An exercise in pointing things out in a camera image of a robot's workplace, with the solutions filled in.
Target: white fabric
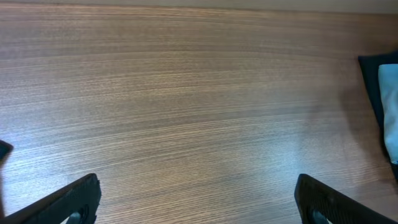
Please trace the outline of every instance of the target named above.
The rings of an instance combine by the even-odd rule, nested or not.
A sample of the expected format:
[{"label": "white fabric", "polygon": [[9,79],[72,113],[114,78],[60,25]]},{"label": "white fabric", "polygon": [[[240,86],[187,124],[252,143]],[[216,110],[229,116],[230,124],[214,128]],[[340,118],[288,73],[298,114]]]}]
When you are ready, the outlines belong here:
[{"label": "white fabric", "polygon": [[379,86],[384,109],[384,143],[391,162],[398,164],[398,64],[380,65]]}]

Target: black object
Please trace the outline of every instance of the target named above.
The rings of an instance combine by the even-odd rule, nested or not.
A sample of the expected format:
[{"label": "black object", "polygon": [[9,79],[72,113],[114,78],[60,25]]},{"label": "black object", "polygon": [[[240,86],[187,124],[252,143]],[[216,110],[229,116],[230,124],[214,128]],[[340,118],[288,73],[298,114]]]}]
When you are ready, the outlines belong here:
[{"label": "black object", "polygon": [[100,204],[100,182],[88,174],[0,220],[0,224],[93,224]]},{"label": "black object", "polygon": [[307,174],[294,194],[303,224],[398,224]]},{"label": "black object", "polygon": [[[398,50],[389,54],[359,56],[358,61],[359,65],[361,66],[366,91],[368,92],[368,97],[371,101],[374,115],[376,115],[376,120],[380,127],[380,143],[383,153],[389,158],[386,145],[384,144],[384,110],[380,96],[379,66],[398,63]],[[398,165],[391,162],[390,165],[394,177],[396,180],[398,180]]]},{"label": "black object", "polygon": [[12,145],[0,140],[0,160],[3,159],[11,150]]}]

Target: wood grain surface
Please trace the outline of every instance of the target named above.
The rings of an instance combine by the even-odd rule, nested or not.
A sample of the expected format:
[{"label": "wood grain surface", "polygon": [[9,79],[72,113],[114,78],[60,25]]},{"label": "wood grain surface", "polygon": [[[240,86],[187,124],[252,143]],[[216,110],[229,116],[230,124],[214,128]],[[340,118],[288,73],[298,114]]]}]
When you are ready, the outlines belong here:
[{"label": "wood grain surface", "polygon": [[97,223],[300,223],[307,173],[398,220],[357,55],[398,16],[0,4],[8,215],[90,172]]},{"label": "wood grain surface", "polygon": [[0,0],[0,2],[398,14],[397,0]]}]

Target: wooden table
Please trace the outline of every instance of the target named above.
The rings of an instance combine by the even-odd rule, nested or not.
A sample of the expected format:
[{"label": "wooden table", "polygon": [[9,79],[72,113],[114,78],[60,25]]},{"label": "wooden table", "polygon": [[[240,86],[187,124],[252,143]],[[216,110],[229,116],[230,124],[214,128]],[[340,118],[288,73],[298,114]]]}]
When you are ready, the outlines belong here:
[{"label": "wooden table", "polygon": [[0,4],[8,215],[90,172],[97,223],[299,223],[307,173],[398,220],[357,55],[398,16]]}]

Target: black plastic part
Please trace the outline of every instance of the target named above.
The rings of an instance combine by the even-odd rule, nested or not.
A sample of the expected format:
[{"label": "black plastic part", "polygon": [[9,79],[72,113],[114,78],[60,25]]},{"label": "black plastic part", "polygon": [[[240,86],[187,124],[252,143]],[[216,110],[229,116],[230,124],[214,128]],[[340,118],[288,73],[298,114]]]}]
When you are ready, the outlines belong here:
[{"label": "black plastic part", "polygon": [[100,182],[88,174],[45,198],[0,220],[0,224],[93,224],[101,199]]},{"label": "black plastic part", "polygon": [[397,224],[307,174],[299,175],[294,194],[303,224]]},{"label": "black plastic part", "polygon": [[11,150],[12,145],[0,140],[0,160],[3,159]]}]

